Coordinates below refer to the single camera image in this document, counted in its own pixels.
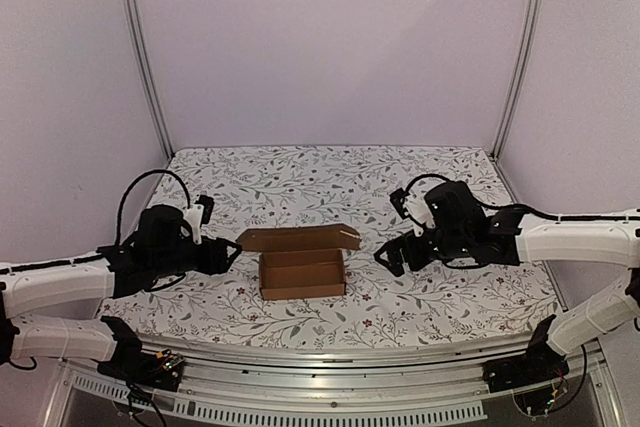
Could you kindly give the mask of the brown cardboard paper box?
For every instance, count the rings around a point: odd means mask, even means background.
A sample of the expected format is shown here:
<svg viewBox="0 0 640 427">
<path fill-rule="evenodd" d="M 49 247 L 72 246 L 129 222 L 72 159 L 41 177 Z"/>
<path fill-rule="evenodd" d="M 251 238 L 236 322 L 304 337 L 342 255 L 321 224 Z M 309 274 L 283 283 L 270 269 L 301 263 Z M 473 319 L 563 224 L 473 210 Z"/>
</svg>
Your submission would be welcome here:
<svg viewBox="0 0 640 427">
<path fill-rule="evenodd" d="M 346 224 L 247 229 L 237 238 L 259 255 L 259 289 L 266 301 L 346 294 L 343 253 L 358 251 L 361 236 Z"/>
</svg>

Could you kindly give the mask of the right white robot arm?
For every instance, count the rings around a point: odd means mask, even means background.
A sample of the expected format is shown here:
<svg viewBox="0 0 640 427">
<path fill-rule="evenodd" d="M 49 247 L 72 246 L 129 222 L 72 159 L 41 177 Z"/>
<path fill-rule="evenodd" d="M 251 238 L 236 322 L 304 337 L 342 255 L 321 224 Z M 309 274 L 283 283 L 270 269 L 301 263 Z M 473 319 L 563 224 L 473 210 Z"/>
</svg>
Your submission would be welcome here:
<svg viewBox="0 0 640 427">
<path fill-rule="evenodd" d="M 547 214 L 525 204 L 491 206 L 463 181 L 445 177 L 423 196 L 409 187 L 390 201 L 413 228 L 385 242 L 375 260 L 396 277 L 434 261 L 481 269 L 542 261 L 618 265 L 626 273 L 578 306 L 540 322 L 517 362 L 517 374 L 537 383 L 586 342 L 639 317 L 639 213 Z"/>
</svg>

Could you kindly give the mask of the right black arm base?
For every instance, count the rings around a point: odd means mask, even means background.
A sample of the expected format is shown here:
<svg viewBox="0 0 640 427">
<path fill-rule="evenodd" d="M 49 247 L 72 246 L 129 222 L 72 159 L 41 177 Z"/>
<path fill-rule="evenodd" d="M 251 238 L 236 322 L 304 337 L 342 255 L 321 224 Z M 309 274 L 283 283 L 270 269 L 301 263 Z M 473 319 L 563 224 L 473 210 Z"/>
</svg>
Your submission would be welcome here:
<svg viewBox="0 0 640 427">
<path fill-rule="evenodd" d="M 558 354 L 547 344 L 551 315 L 541 321 L 521 354 L 487 361 L 482 364 L 482 378 L 491 393 L 519 389 L 553 381 L 542 393 L 523 393 L 515 396 L 516 407 L 530 417 L 547 415 L 557 405 L 560 387 L 569 373 L 566 355 Z"/>
</svg>

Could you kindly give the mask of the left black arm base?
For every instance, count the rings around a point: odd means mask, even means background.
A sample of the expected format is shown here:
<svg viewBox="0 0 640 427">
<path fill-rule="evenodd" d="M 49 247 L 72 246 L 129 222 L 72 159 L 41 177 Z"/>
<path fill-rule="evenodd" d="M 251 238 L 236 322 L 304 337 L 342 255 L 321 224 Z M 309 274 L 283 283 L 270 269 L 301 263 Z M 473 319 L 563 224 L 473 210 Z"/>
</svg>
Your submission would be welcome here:
<svg viewBox="0 0 640 427">
<path fill-rule="evenodd" d="M 97 362 L 97 371 L 105 376 L 138 386 L 177 392 L 185 358 L 171 349 L 147 353 L 135 332 L 122 320 L 102 316 L 100 321 L 111 330 L 116 342 L 113 355 Z"/>
</svg>

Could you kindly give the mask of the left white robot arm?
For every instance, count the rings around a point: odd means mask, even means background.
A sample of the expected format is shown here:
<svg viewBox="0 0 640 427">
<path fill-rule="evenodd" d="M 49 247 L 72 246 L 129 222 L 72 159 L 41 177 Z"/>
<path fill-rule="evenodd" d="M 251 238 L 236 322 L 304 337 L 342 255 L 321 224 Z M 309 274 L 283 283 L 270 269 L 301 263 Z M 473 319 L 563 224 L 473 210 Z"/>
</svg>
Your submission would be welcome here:
<svg viewBox="0 0 640 427">
<path fill-rule="evenodd" d="M 69 303 L 150 292 L 166 277 L 189 272 L 222 275 L 241 254 L 240 244 L 209 238 L 210 220 L 197 204 L 181 211 L 157 205 L 141 214 L 125 240 L 83 257 L 1 266 L 1 361 L 36 357 L 91 359 L 111 364 L 128 381 L 148 373 L 142 343 L 125 321 L 113 316 L 64 319 L 42 315 Z"/>
</svg>

